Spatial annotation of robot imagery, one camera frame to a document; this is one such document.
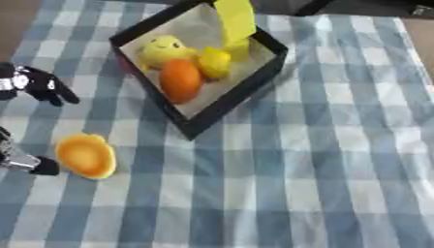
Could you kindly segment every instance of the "smiley face toy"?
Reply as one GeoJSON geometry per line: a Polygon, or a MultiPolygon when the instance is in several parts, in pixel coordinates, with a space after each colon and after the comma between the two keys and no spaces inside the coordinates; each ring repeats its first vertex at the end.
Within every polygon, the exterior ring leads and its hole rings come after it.
{"type": "Polygon", "coordinates": [[[197,54],[195,49],[186,47],[172,35],[159,36],[144,44],[140,50],[140,67],[144,71],[149,67],[161,69],[172,59],[192,60],[197,54]]]}

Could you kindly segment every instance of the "yellow block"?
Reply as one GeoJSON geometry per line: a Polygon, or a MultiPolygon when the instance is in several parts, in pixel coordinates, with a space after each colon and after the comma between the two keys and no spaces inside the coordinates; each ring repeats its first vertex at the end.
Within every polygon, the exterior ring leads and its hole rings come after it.
{"type": "Polygon", "coordinates": [[[223,23],[224,46],[256,33],[255,14],[249,0],[217,0],[214,6],[223,23]]]}
{"type": "Polygon", "coordinates": [[[233,61],[246,61],[249,56],[249,38],[225,46],[225,51],[231,55],[233,61]]]}

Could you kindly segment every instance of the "yellow toy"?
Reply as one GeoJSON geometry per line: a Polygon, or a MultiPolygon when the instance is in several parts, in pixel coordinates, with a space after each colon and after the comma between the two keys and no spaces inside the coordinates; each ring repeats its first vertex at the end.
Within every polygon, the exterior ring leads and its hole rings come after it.
{"type": "Polygon", "coordinates": [[[163,65],[175,58],[193,59],[197,51],[186,47],[172,35],[159,36],[144,44],[139,53],[140,67],[147,71],[149,67],[161,69],[163,65]]]}
{"type": "Polygon", "coordinates": [[[225,46],[225,51],[231,54],[233,61],[246,61],[249,56],[249,44],[249,39],[246,38],[225,46]]]}
{"type": "Polygon", "coordinates": [[[214,3],[223,25],[223,45],[233,61],[245,61],[249,37],[256,33],[255,15],[249,0],[217,0],[214,3]]]}
{"type": "Polygon", "coordinates": [[[60,164],[90,179],[103,179],[116,168],[114,150],[103,137],[77,134],[62,139],[55,147],[60,164]]]}
{"type": "Polygon", "coordinates": [[[225,47],[256,33],[255,15],[249,0],[218,0],[214,6],[223,23],[225,47]]]}
{"type": "Polygon", "coordinates": [[[199,56],[201,72],[211,79],[226,77],[231,71],[231,55],[226,51],[207,46],[199,56]]]}

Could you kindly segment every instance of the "gingham tablecloth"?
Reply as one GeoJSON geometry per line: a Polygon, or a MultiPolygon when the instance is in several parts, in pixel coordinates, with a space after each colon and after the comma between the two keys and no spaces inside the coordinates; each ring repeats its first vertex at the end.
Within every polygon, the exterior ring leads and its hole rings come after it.
{"type": "Polygon", "coordinates": [[[0,170],[0,247],[434,247],[433,89],[399,19],[259,15],[290,49],[284,71],[187,141],[109,49],[164,8],[44,1],[14,62],[82,102],[21,96],[0,124],[50,157],[66,135],[100,134],[118,169],[0,170]]]}

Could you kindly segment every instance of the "open box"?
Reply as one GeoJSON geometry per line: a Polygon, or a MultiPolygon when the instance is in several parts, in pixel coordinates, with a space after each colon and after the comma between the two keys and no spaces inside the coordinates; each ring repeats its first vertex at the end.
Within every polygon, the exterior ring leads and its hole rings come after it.
{"type": "Polygon", "coordinates": [[[158,71],[140,69],[138,51],[158,35],[173,35],[187,47],[221,47],[221,22],[213,0],[189,0],[114,35],[112,48],[123,68],[141,83],[148,96],[189,139],[209,128],[231,109],[268,83],[283,67],[288,49],[257,27],[250,37],[249,58],[234,62],[229,77],[205,83],[199,96],[183,105],[172,104],[162,93],[158,71]]]}

